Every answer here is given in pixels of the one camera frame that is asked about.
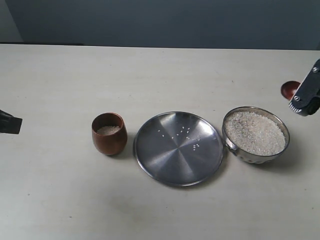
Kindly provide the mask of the dark red wooden spoon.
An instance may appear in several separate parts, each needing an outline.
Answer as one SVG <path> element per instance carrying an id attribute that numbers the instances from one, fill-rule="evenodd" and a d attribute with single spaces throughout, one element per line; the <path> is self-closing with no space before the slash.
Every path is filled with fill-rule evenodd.
<path id="1" fill-rule="evenodd" d="M 297 82 L 297 81 L 287 81 L 285 82 L 281 88 L 280 88 L 280 92 L 281 92 L 281 95 L 287 99 L 287 100 L 291 100 L 292 97 L 295 95 L 297 89 L 299 88 L 300 86 L 300 82 Z"/>

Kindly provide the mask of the steel bowl of rice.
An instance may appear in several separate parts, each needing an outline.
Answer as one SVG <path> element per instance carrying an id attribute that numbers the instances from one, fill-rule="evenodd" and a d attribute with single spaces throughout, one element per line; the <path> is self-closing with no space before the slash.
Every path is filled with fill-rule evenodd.
<path id="1" fill-rule="evenodd" d="M 230 110 L 223 118 L 222 138 L 234 156 L 256 165 L 276 159 L 290 144 L 290 133 L 283 121 L 254 106 Z"/>

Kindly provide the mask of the brown wooden cup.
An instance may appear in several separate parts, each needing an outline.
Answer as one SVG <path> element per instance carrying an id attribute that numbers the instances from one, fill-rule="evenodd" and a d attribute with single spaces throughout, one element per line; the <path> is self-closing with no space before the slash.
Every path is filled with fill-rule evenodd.
<path id="1" fill-rule="evenodd" d="M 111 134 L 98 133 L 104 127 L 118 127 Z M 121 153 L 128 141 L 128 133 L 123 118 L 114 112 L 106 112 L 98 115 L 91 124 L 92 141 L 95 148 L 107 156 Z"/>

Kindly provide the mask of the round steel plate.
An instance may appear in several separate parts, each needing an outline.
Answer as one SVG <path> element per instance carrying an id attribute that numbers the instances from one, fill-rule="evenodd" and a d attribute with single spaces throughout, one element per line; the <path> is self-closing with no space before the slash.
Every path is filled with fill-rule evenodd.
<path id="1" fill-rule="evenodd" d="M 204 182 L 218 171 L 224 143 L 216 128 L 189 112 L 170 111 L 147 120 L 132 146 L 141 169 L 154 180 L 174 187 Z"/>

